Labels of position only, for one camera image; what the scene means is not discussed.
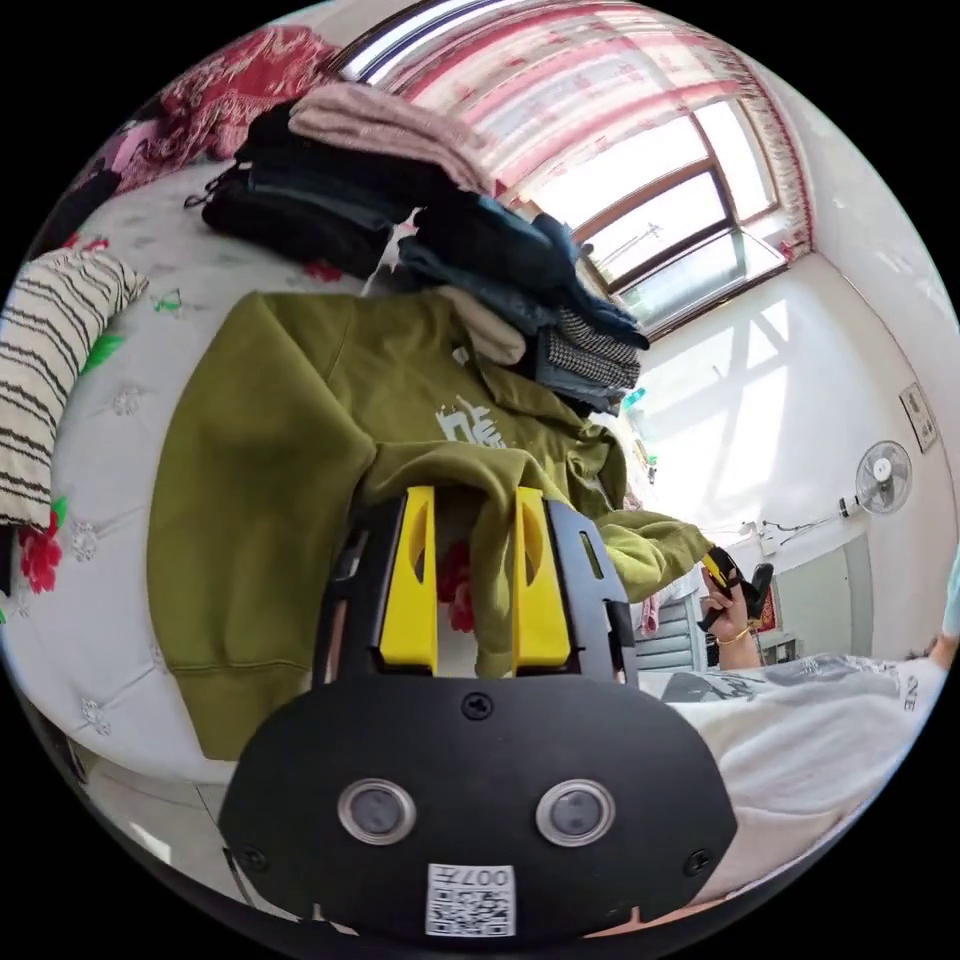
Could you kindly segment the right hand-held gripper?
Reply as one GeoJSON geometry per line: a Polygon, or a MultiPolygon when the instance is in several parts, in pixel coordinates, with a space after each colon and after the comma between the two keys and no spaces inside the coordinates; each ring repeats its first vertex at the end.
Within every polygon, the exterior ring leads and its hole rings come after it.
{"type": "Polygon", "coordinates": [[[741,583],[741,572],[733,560],[732,556],[720,546],[712,546],[702,560],[703,568],[701,577],[706,588],[706,596],[702,599],[703,621],[706,623],[706,631],[715,618],[715,614],[705,609],[705,600],[707,599],[708,588],[716,588],[725,596],[733,595],[733,588],[741,583]]]}

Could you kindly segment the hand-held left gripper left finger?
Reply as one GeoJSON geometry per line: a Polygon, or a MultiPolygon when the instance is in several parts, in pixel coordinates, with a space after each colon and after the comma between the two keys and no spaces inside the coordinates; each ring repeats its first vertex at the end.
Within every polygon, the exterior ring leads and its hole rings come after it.
{"type": "Polygon", "coordinates": [[[393,671],[434,672],[438,666],[435,492],[410,487],[389,578],[379,653],[393,671]]]}

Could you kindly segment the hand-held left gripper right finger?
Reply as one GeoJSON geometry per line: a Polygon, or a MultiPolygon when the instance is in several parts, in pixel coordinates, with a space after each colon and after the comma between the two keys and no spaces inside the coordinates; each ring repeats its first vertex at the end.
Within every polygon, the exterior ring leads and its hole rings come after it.
{"type": "Polygon", "coordinates": [[[560,670],[570,640],[546,501],[520,487],[514,500],[513,668],[560,670]]]}

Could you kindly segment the person's right hand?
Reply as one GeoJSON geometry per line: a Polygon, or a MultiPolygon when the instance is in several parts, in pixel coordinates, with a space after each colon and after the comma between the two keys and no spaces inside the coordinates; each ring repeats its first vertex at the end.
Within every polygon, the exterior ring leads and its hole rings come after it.
{"type": "Polygon", "coordinates": [[[715,614],[709,632],[719,645],[726,646],[750,637],[747,605],[740,584],[730,587],[728,596],[716,586],[709,587],[705,609],[715,614]]]}

